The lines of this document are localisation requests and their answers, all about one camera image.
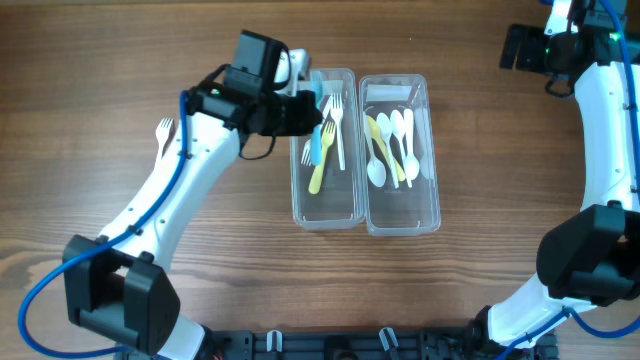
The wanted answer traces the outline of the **yellow fork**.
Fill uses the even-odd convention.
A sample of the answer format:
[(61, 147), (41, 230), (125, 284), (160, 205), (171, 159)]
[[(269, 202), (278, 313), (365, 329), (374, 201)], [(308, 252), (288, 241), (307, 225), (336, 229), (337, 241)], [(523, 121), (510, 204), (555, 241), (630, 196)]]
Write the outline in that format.
[(329, 148), (334, 143), (335, 134), (336, 134), (336, 126), (334, 125), (334, 123), (332, 121), (329, 121), (325, 125), (324, 130), (322, 132), (322, 136), (321, 136), (321, 159), (320, 159), (320, 163), (315, 166), (313, 174), (312, 174), (311, 179), (310, 179), (309, 187), (308, 187), (308, 191), (312, 195), (316, 195), (320, 191), (321, 184), (322, 184), (322, 179), (323, 179), (323, 174), (324, 174), (324, 169), (325, 169), (325, 164), (326, 164), (326, 159), (327, 159), (327, 153), (328, 153)]

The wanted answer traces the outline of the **light blue fork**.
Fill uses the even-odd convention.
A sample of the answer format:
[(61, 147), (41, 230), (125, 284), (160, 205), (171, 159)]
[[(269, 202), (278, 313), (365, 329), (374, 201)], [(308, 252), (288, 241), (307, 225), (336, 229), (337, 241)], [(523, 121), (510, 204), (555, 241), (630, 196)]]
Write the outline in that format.
[[(324, 99), (323, 79), (318, 71), (311, 73), (311, 90), (315, 93), (316, 109), (319, 110)], [(311, 137), (311, 164), (317, 166), (321, 161), (321, 124), (314, 127)]]

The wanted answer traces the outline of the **clear white fork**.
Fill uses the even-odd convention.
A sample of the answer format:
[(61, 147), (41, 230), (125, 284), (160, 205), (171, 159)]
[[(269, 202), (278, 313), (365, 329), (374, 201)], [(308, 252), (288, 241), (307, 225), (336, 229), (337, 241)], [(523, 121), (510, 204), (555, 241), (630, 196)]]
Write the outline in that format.
[(332, 95), (332, 107), (330, 110), (330, 114), (336, 126), (336, 140), (337, 140), (339, 167), (341, 171), (344, 171), (346, 169), (346, 164), (345, 164), (344, 145), (343, 145), (342, 128), (341, 128), (341, 123), (344, 115), (344, 107), (343, 107), (341, 93), (334, 93)]

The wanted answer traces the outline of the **white fork tines down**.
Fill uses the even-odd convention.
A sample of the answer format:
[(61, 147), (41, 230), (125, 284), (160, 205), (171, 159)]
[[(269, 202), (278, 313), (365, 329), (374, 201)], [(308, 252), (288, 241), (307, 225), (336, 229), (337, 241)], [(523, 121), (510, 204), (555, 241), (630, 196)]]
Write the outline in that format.
[[(328, 115), (329, 115), (329, 111), (331, 110), (331, 103), (332, 103), (332, 95), (330, 95), (327, 99), (327, 101), (325, 102), (325, 105), (322, 109), (322, 121), (321, 121), (321, 131), (322, 131), (322, 127), (324, 125), (324, 122), (326, 121)], [(305, 165), (305, 166), (312, 166), (311, 164), (311, 138), (309, 140), (307, 140), (304, 144), (303, 147), (303, 151), (301, 154), (301, 164)]]

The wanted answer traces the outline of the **yellow spoon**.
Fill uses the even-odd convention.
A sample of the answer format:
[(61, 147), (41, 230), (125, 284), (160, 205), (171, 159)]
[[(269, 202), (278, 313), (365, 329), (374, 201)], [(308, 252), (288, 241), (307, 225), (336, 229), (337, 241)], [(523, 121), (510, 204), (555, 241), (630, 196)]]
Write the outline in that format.
[(382, 137), (381, 137), (381, 132), (380, 132), (380, 127), (378, 125), (378, 123), (374, 120), (373, 117), (367, 115), (366, 119), (368, 121), (369, 124), (369, 130), (370, 130), (370, 135), (371, 138), (377, 143), (378, 147), (380, 148), (380, 151), (384, 157), (385, 163), (388, 166), (391, 166), (391, 162), (393, 161), (395, 163), (395, 167), (396, 167), (396, 174), (398, 177), (398, 181), (402, 182), (406, 180), (406, 176), (404, 173), (404, 170), (402, 169), (401, 164), (398, 162), (398, 160), (396, 158), (393, 158), (393, 160), (390, 160), (390, 157), (388, 156), (387, 153), (387, 146), (386, 143), (383, 141)]

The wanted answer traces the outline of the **white spoon slim handle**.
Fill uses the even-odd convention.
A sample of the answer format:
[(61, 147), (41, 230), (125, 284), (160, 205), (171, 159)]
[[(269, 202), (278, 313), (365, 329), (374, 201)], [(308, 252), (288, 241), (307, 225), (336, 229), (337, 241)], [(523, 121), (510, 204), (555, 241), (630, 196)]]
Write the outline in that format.
[(367, 163), (367, 174), (371, 183), (378, 188), (381, 188), (385, 185), (386, 182), (386, 170), (384, 168), (383, 163), (376, 157), (373, 140), (371, 136), (370, 126), (369, 126), (369, 117), (364, 115), (364, 134), (367, 143), (367, 147), (369, 150), (369, 161)]

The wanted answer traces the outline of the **white flat-handle spoon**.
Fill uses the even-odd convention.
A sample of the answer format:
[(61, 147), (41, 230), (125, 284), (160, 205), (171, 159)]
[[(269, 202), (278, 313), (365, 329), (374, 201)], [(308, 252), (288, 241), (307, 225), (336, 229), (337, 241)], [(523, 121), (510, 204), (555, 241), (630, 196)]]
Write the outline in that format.
[(393, 126), (393, 130), (392, 130), (393, 135), (396, 137), (399, 144), (399, 148), (400, 148), (401, 161), (402, 161), (403, 171), (405, 173), (405, 179), (408, 187), (411, 188), (412, 182), (409, 179), (409, 173), (408, 173), (408, 170), (406, 169), (406, 152), (405, 152), (405, 146), (403, 142), (406, 134), (405, 122), (399, 110), (393, 110), (391, 112), (391, 122)]

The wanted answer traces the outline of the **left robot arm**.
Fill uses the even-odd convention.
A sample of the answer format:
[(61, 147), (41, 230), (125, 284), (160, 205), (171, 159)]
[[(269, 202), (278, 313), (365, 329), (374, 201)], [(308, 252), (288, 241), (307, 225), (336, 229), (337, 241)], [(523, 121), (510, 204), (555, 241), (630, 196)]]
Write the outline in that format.
[(95, 239), (63, 254), (70, 321), (111, 339), (116, 352), (209, 359), (208, 328), (184, 317), (168, 272), (177, 245), (217, 178), (248, 138), (311, 134), (321, 123), (303, 49), (250, 31), (234, 59), (184, 91), (180, 123), (127, 208)]

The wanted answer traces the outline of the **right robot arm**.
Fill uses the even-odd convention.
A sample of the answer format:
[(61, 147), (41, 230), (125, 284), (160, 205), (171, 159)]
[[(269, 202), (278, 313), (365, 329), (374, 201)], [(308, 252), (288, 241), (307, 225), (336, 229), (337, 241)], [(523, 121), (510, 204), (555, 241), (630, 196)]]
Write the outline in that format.
[(536, 346), (567, 319), (639, 295), (639, 38), (623, 1), (550, 2), (542, 28), (508, 31), (504, 69), (563, 81), (579, 106), (580, 211), (542, 239), (534, 275), (466, 328), (463, 348), (499, 359)]

